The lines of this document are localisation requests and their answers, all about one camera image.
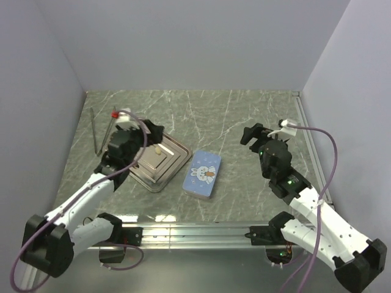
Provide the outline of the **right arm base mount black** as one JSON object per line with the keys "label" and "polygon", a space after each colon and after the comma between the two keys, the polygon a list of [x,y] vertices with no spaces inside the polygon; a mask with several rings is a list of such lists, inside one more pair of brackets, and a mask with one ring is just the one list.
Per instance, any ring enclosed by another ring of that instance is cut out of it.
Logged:
{"label": "right arm base mount black", "polygon": [[293,257],[292,243],[283,238],[281,229],[294,216],[281,212],[272,218],[268,226],[250,226],[244,236],[250,240],[251,246],[265,246],[266,257],[271,264],[285,266]]}

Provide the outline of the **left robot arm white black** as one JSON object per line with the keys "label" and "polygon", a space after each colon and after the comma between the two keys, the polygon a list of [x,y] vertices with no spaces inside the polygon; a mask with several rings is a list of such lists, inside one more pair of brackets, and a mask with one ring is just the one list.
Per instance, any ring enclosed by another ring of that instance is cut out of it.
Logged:
{"label": "left robot arm white black", "polygon": [[101,213],[86,225],[82,221],[123,184],[146,147],[162,142],[163,132],[163,126],[150,120],[142,121],[138,128],[117,126],[87,182],[56,209],[27,221],[20,260],[57,278],[89,247],[100,242],[121,243],[118,217]]}

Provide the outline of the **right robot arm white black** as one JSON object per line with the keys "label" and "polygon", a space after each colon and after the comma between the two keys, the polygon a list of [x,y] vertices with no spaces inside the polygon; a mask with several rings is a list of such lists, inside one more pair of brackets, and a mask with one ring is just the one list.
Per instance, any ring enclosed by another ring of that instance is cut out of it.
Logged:
{"label": "right robot arm white black", "polygon": [[351,226],[323,200],[324,192],[318,192],[292,166],[288,141],[299,129],[300,126],[289,120],[280,120],[278,130],[257,123],[245,127],[240,140],[242,145],[255,140],[249,148],[258,154],[261,174],[268,180],[272,193],[313,224],[309,228],[293,215],[281,212],[269,221],[270,239],[277,244],[291,242],[311,253],[299,292],[316,259],[334,272],[348,292],[363,292],[384,271],[387,246]]}

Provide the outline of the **metal tin lid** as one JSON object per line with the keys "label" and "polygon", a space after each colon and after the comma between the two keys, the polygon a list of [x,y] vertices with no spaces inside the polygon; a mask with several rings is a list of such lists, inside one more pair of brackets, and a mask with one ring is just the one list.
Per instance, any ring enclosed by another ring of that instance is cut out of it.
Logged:
{"label": "metal tin lid", "polygon": [[183,181],[183,190],[212,196],[221,160],[218,154],[197,150]]}

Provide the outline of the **metal tin box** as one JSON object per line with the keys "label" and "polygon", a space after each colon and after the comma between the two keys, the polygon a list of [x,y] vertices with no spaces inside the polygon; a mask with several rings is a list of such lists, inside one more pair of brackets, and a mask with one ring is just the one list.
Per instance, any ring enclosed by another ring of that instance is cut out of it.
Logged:
{"label": "metal tin box", "polygon": [[211,198],[210,194],[200,194],[200,193],[192,192],[192,191],[186,190],[186,189],[184,189],[183,192],[186,195],[189,195],[189,196],[192,196],[192,197],[196,197],[196,198],[202,199],[202,200],[209,200]]}

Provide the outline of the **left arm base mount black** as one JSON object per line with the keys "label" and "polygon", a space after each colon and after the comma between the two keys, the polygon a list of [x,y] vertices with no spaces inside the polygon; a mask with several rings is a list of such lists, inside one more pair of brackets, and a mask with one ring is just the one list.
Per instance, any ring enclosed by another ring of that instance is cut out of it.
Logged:
{"label": "left arm base mount black", "polygon": [[[98,228],[98,232],[93,235],[97,236],[97,243],[93,246],[115,247],[117,250],[100,250],[99,261],[102,267],[115,271],[126,271],[136,268],[144,260],[144,251],[140,248],[142,242],[143,228],[136,226],[125,228],[120,218],[101,213],[87,224],[91,228]],[[139,260],[128,267],[112,267],[112,264],[120,264],[125,260],[128,250],[134,250],[139,253]]]}

